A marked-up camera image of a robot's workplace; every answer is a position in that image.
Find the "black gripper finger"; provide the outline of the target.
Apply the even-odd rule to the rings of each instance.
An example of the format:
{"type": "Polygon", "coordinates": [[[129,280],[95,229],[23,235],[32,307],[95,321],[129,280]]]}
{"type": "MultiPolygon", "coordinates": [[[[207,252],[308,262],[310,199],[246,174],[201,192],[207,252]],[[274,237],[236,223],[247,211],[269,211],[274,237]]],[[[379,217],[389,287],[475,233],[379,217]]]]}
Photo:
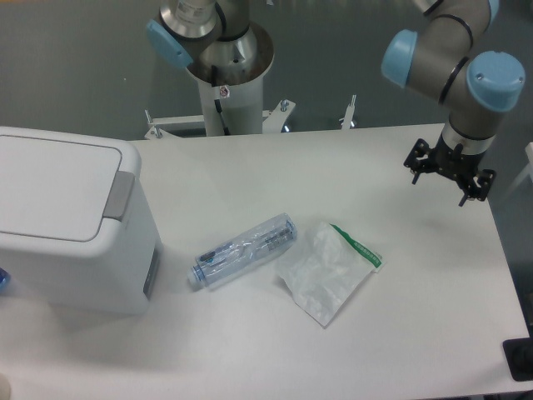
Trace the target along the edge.
{"type": "Polygon", "coordinates": [[[420,176],[424,173],[433,173],[433,149],[429,144],[419,138],[404,161],[404,166],[413,175],[412,184],[416,184],[420,176]]]}
{"type": "Polygon", "coordinates": [[[467,201],[478,200],[484,202],[496,179],[496,171],[492,169],[476,170],[474,173],[461,174],[457,178],[457,185],[463,192],[459,206],[463,207],[467,201]]]}

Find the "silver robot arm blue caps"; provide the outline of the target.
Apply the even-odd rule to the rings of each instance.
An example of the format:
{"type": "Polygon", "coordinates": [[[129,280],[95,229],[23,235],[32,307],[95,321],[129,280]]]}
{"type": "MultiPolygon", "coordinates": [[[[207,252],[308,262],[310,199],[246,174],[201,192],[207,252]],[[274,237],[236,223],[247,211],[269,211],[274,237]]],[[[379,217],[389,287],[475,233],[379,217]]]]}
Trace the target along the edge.
{"type": "Polygon", "coordinates": [[[418,139],[404,165],[413,178],[437,173],[455,182],[462,201],[486,200],[496,178],[479,164],[526,83],[522,64],[506,52],[470,52],[499,11],[497,1],[419,1],[423,32],[402,30],[389,43],[381,73],[401,88],[449,111],[435,146],[418,139]]]}

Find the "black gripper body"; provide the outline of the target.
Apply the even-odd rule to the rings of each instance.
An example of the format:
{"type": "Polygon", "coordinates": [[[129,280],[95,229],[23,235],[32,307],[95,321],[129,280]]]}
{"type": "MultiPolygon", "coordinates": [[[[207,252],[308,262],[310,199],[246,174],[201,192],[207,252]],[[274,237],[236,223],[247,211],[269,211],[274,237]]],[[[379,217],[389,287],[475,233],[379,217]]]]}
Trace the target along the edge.
{"type": "Polygon", "coordinates": [[[451,180],[473,178],[478,173],[478,166],[485,154],[466,155],[459,153],[458,148],[461,146],[451,149],[445,143],[437,143],[429,157],[429,172],[451,180]]]}

